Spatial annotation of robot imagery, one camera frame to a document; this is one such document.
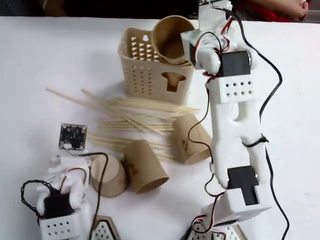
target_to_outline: person's arm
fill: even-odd
[[[304,0],[248,0],[249,2],[261,5],[268,10],[281,13],[298,20],[303,18],[309,10],[309,5]]]

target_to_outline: fallen paper cup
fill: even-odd
[[[156,189],[168,181],[169,177],[148,141],[129,143],[123,154],[125,169],[137,194]]]
[[[191,141],[203,142],[210,146],[211,137],[201,124],[191,130],[191,140],[188,138],[189,130],[198,122],[196,116],[189,113],[176,117],[172,124],[177,144],[183,156],[181,162],[184,164],[195,164],[210,157],[210,151],[206,145]]]
[[[96,157],[91,166],[91,180],[94,188],[98,191],[101,175],[105,167],[106,157]],[[115,197],[121,194],[127,186],[126,172],[122,164],[114,156],[108,154],[108,163],[102,179],[101,195]]]

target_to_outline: robotic arm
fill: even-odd
[[[214,6],[232,8],[228,0],[217,1]],[[259,56],[243,41],[231,40],[224,33],[226,24],[226,13],[202,0],[199,29],[181,34],[185,58],[210,76],[206,84],[213,131],[210,148],[214,164],[212,161],[210,170],[225,189],[219,199],[202,209],[206,216],[198,221],[202,223],[202,231],[193,229],[190,236],[235,225],[272,207],[266,149],[261,142],[259,79],[254,75]],[[232,119],[230,111],[234,104],[239,112],[236,119]],[[247,165],[235,167],[229,149],[239,141],[249,159]]]

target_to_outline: circuit board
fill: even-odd
[[[59,138],[59,149],[85,150],[87,128],[88,127],[86,125],[62,123]]]

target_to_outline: triangular perforated piece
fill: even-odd
[[[105,221],[99,222],[93,231],[91,240],[116,240],[112,230]]]

